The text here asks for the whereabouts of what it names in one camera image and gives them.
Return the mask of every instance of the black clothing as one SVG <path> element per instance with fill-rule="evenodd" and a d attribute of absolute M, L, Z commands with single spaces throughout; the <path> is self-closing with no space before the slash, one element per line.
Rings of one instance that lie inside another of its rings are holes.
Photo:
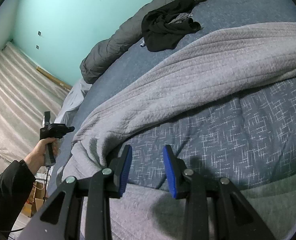
<path fill-rule="evenodd" d="M 192 18 L 181 23 L 170 23 L 180 13 L 190 13 L 198 3 L 195 0 L 174 0 L 148 12 L 141 23 L 147 49 L 152 52 L 174 49 L 186 34 L 199 31 L 200 24 Z"/>
<path fill-rule="evenodd" d="M 35 176 L 26 163 L 13 161 L 0 174 L 0 231 L 10 231 L 33 188 Z M 9 233 L 3 234 L 6 239 Z"/>

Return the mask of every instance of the metal screw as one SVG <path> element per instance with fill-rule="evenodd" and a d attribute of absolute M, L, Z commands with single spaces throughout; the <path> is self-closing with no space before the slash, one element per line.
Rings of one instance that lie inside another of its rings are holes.
<path fill-rule="evenodd" d="M 223 177 L 223 178 L 220 179 L 220 182 L 221 182 L 221 184 L 223 184 L 223 185 L 228 185 L 230 181 L 229 181 L 228 178 Z"/>
<path fill-rule="evenodd" d="M 193 170 L 192 169 L 185 169 L 183 173 L 187 176 L 192 176 L 193 175 Z"/>
<path fill-rule="evenodd" d="M 109 174 L 112 173 L 112 170 L 109 169 L 109 168 L 105 168 L 105 169 L 103 169 L 101 172 L 102 172 L 104 175 L 109 175 Z"/>
<path fill-rule="evenodd" d="M 75 177 L 74 176 L 69 176 L 66 178 L 66 183 L 73 183 L 75 181 Z"/>

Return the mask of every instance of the curtain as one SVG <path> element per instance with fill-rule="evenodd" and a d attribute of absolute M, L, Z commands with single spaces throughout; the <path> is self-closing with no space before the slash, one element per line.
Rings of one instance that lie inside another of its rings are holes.
<path fill-rule="evenodd" d="M 54 121 L 67 94 L 12 43 L 0 51 L 0 173 L 31 152 L 44 111 L 51 111 Z"/>

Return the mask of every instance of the black sleeve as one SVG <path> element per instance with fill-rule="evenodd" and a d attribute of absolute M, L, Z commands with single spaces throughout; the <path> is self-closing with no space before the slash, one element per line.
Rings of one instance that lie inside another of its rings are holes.
<path fill-rule="evenodd" d="M 13 161 L 0 174 L 0 231 L 11 230 L 32 190 L 35 176 L 26 163 Z"/>

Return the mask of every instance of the patterned blue fabric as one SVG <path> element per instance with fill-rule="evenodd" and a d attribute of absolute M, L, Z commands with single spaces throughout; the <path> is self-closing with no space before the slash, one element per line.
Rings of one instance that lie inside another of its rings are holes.
<path fill-rule="evenodd" d="M 207 0 L 192 14 L 203 29 L 186 35 L 176 49 L 149 52 L 140 47 L 139 41 L 116 60 L 88 92 L 72 122 L 75 131 L 101 103 L 169 55 L 212 31 L 263 22 L 296 22 L 292 0 Z M 68 160 L 73 135 L 65 136 L 55 172 Z M 230 177 L 240 188 L 288 177 L 296 173 L 296 79 L 194 109 L 126 143 L 133 147 L 129 181 L 145 187 L 165 189 L 165 144 L 173 145 L 188 167 L 209 177 Z M 56 188 L 54 179 L 50 192 Z"/>

